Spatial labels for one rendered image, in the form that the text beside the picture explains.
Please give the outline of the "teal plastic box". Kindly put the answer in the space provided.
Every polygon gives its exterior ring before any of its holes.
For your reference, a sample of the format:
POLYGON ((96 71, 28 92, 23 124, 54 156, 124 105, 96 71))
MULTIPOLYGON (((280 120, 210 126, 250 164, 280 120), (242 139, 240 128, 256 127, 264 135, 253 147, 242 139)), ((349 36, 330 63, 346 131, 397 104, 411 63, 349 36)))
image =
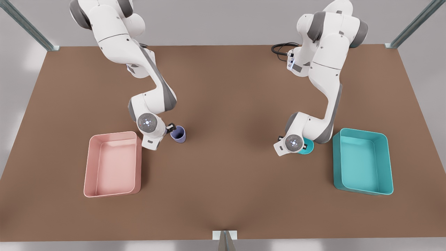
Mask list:
POLYGON ((333 184, 367 195, 394 192, 387 137, 382 133, 341 129, 333 135, 333 184))

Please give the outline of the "teal bowl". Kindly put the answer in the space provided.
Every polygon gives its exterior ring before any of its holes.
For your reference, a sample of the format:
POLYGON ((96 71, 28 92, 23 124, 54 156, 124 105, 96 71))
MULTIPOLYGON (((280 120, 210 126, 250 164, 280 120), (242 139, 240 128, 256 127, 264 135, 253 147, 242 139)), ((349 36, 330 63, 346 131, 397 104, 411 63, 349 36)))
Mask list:
POLYGON ((307 138, 303 138, 303 148, 298 152, 298 154, 309 154, 313 151, 313 149, 314 142, 307 138))

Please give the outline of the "silver frame post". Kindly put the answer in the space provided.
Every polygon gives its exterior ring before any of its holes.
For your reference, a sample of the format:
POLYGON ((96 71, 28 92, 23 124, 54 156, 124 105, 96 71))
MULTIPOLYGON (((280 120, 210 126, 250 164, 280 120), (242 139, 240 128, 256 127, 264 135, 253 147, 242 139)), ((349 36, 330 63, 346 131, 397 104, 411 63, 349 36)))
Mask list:
POLYGON ((446 3, 446 0, 431 0, 430 3, 411 21, 407 27, 404 28, 392 42, 385 43, 384 47, 390 49, 399 48, 444 3, 446 3))
POLYGON ((47 51, 60 50, 60 46, 53 45, 9 0, 0 0, 0 8, 47 51))
POLYGON ((237 239, 237 230, 212 231, 212 240, 218 240, 218 251, 236 251, 233 241, 237 239))

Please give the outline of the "purple cup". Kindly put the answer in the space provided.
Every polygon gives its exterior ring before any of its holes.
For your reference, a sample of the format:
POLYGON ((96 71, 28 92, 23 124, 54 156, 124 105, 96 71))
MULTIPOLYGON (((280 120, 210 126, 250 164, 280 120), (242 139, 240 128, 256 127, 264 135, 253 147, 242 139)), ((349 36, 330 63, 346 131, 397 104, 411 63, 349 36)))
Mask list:
POLYGON ((185 129, 182 126, 177 125, 175 129, 170 133, 172 139, 177 143, 184 143, 186 140, 185 129))

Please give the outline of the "pink plastic box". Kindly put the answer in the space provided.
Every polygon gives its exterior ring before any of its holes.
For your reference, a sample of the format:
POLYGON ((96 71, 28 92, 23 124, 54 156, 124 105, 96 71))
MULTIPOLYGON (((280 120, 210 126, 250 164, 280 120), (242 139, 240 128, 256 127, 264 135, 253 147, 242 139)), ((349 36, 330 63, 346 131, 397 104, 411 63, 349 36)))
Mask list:
POLYGON ((84 196, 101 198, 140 192, 141 143, 133 131, 92 136, 87 154, 84 196))

